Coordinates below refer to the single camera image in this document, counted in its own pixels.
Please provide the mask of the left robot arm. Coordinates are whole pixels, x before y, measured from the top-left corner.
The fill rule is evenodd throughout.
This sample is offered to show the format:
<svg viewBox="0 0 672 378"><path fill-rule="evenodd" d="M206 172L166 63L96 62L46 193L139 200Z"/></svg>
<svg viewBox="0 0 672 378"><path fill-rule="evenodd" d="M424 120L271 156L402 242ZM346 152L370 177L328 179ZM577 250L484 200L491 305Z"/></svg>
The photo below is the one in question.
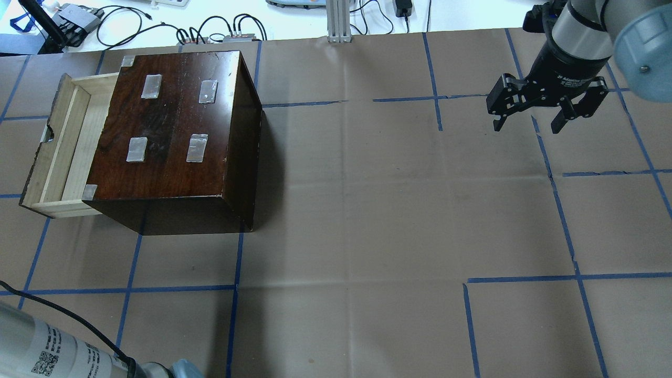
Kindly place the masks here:
<svg viewBox="0 0 672 378"><path fill-rule="evenodd" d="M70 333L2 303L2 377L202 377L190 361L171 367L124 362Z"/></svg>

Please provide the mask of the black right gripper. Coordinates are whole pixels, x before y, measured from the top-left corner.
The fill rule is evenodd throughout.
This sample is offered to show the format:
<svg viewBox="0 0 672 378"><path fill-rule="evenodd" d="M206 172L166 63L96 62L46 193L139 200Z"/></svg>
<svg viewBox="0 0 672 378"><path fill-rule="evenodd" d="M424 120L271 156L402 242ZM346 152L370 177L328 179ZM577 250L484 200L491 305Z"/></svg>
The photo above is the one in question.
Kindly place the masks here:
<svg viewBox="0 0 672 378"><path fill-rule="evenodd" d="M592 117L609 93L604 77L583 77L579 73L561 72L545 64L537 65L525 78L504 72L486 97L486 109L495 115L493 129L500 132L510 115L532 107L560 107L551 122L552 134L579 117Z"/></svg>

